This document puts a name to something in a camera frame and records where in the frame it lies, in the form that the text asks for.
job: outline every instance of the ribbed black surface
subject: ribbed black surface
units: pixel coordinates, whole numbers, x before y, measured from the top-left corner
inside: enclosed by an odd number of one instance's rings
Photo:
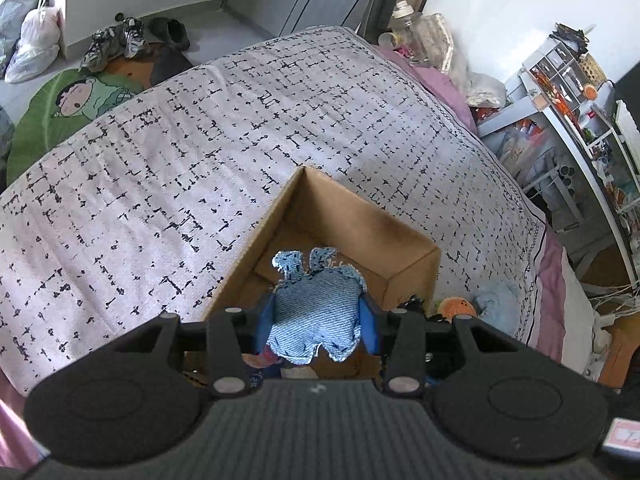
[[[519,470],[456,448],[412,400],[369,381],[267,381],[217,402],[180,446],[148,462],[79,470],[48,461],[33,480],[604,479],[586,461]]]

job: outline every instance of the white bottle lid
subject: white bottle lid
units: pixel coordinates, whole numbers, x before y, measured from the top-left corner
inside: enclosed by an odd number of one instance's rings
[[[414,8],[411,5],[409,5],[405,0],[402,0],[401,2],[396,3],[396,7],[392,16],[394,18],[404,18],[405,16],[408,16],[409,14],[413,14],[413,13],[414,13]]]

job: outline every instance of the white patterned bedspread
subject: white patterned bedspread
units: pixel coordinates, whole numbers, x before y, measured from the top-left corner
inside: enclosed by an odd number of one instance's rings
[[[300,164],[427,232],[436,297],[520,285],[543,215],[450,110],[343,28],[193,68],[99,118],[0,197],[0,366],[19,391],[163,310],[199,320]]]

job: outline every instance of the smiley face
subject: smiley face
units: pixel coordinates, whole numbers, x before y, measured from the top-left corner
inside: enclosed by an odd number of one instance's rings
[[[71,117],[86,104],[91,96],[94,82],[92,78],[86,81],[79,81],[60,96],[60,115]]]

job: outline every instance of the orange plush toy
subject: orange plush toy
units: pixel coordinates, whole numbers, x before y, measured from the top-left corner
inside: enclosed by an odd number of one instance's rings
[[[458,314],[469,314],[470,316],[478,317],[474,306],[463,298],[442,300],[438,306],[438,314],[449,322]]]

